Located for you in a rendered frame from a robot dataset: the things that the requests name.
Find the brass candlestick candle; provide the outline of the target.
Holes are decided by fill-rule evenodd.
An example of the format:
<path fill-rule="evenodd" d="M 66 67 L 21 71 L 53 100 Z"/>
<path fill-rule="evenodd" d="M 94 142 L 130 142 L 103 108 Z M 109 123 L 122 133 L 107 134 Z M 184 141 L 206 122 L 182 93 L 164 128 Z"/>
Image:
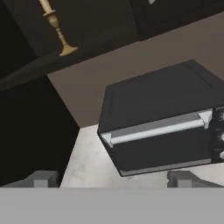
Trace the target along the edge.
<path fill-rule="evenodd" d="M 49 24 L 55 29 L 58 34 L 59 40 L 61 41 L 62 51 L 59 56 L 64 57 L 77 51 L 78 47 L 69 45 L 63 33 L 61 32 L 60 22 L 56 16 L 56 10 L 52 8 L 48 0 L 39 0 L 39 2 L 45 12 L 44 17 L 48 20 Z"/>

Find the black toaster oven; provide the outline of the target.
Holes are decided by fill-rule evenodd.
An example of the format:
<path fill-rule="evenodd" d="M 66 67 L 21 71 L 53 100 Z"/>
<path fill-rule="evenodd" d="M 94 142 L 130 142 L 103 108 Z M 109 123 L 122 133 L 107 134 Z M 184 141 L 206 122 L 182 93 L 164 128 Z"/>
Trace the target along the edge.
<path fill-rule="evenodd" d="M 209 127 L 148 137 L 110 148 L 101 134 L 196 111 Z M 106 86 L 97 135 L 123 177 L 224 163 L 224 80 L 193 59 Z"/>

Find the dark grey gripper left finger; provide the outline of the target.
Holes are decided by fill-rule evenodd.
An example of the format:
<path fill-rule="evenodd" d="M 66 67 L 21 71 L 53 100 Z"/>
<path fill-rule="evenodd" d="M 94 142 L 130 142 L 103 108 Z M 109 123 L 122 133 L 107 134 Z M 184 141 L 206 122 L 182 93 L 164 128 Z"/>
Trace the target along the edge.
<path fill-rule="evenodd" d="M 49 188 L 58 186 L 57 171 L 35 171 L 27 178 L 4 185 L 3 188 Z"/>

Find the black tall cabinet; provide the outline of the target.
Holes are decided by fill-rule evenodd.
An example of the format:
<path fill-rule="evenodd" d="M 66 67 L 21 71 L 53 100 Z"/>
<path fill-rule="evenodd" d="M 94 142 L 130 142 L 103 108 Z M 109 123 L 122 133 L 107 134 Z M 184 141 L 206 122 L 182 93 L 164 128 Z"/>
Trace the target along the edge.
<path fill-rule="evenodd" d="M 0 92 L 0 186 L 35 171 L 61 181 L 79 130 L 46 77 Z"/>

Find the open black cabinet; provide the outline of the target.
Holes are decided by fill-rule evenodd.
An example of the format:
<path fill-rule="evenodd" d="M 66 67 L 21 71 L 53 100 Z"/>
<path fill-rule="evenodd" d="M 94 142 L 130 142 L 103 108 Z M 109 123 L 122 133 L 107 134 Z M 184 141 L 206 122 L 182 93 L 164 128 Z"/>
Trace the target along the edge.
<path fill-rule="evenodd" d="M 0 91 L 138 41 L 130 0 L 48 0 L 67 42 L 79 50 L 61 57 L 62 44 L 39 0 L 3 0 L 37 58 L 0 80 Z"/>

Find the black cabinet door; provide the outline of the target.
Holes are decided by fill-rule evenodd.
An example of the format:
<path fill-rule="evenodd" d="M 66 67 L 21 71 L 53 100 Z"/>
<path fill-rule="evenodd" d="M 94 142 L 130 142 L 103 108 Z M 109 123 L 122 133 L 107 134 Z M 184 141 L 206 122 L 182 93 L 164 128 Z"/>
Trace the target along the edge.
<path fill-rule="evenodd" d="M 224 0 L 129 0 L 140 41 L 224 11 Z"/>

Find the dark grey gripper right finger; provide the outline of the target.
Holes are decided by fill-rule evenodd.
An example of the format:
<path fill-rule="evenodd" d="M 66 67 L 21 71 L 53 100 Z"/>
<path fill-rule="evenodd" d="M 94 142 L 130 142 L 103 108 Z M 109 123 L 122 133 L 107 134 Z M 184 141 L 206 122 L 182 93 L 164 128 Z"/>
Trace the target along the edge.
<path fill-rule="evenodd" d="M 167 172 L 168 187 L 191 187 L 191 188 L 203 188 L 203 187 L 221 187 L 214 182 L 206 181 L 199 178 L 190 171 L 168 171 Z"/>

